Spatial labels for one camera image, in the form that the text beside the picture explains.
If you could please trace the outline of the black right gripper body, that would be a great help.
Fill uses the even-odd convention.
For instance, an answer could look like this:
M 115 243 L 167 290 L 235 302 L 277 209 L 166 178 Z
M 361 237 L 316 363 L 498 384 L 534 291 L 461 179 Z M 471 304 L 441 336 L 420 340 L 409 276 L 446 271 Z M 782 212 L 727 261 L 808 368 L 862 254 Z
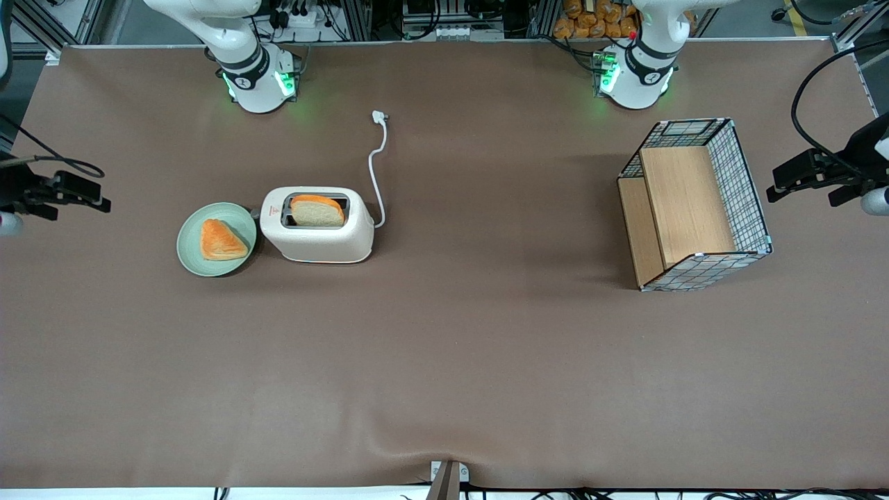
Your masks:
M 47 221 L 57 221 L 60 200 L 58 173 L 47 177 L 38 175 L 28 161 L 3 161 L 1 167 L 1 212 L 14 219 L 20 215 L 34 215 Z

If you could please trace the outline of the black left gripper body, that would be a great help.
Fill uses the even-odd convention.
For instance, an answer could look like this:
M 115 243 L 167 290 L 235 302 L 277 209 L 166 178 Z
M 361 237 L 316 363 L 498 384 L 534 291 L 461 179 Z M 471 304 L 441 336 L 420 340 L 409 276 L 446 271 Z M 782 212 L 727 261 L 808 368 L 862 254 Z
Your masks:
M 828 195 L 832 208 L 854 199 L 864 208 L 886 208 L 887 126 L 885 113 L 858 129 L 847 146 L 831 156 L 828 177 L 838 185 Z

